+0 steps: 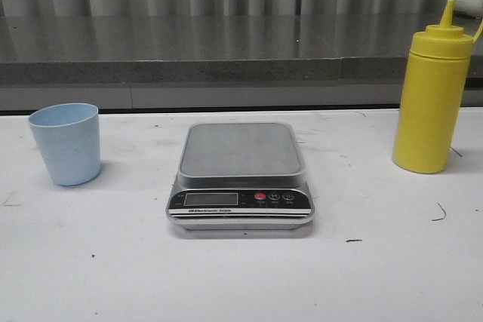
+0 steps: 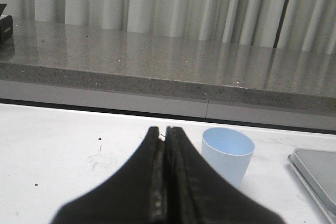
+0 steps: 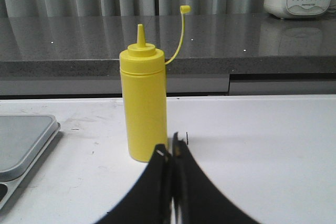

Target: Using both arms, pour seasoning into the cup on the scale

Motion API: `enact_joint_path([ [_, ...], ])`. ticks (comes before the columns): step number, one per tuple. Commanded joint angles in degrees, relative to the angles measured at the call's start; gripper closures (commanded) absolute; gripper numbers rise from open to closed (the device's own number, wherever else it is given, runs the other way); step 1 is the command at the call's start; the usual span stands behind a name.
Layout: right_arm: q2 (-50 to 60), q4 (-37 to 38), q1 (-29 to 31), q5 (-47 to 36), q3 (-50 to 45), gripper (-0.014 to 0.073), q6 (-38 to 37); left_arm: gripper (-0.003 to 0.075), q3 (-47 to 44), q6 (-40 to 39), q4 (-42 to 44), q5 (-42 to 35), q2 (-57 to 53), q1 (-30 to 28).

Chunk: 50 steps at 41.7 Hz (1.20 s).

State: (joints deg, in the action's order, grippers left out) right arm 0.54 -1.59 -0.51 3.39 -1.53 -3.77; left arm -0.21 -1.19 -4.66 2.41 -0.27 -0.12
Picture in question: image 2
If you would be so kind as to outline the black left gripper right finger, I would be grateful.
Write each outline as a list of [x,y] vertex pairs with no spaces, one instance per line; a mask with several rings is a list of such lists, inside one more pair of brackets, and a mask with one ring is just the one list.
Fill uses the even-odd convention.
[[165,135],[168,223],[283,223],[256,203],[201,157],[181,127]]

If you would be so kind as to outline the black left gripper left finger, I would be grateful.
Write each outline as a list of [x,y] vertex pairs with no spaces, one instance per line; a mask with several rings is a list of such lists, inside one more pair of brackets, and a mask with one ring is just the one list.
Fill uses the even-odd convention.
[[166,223],[164,142],[150,127],[127,162],[104,183],[63,205],[53,223]]

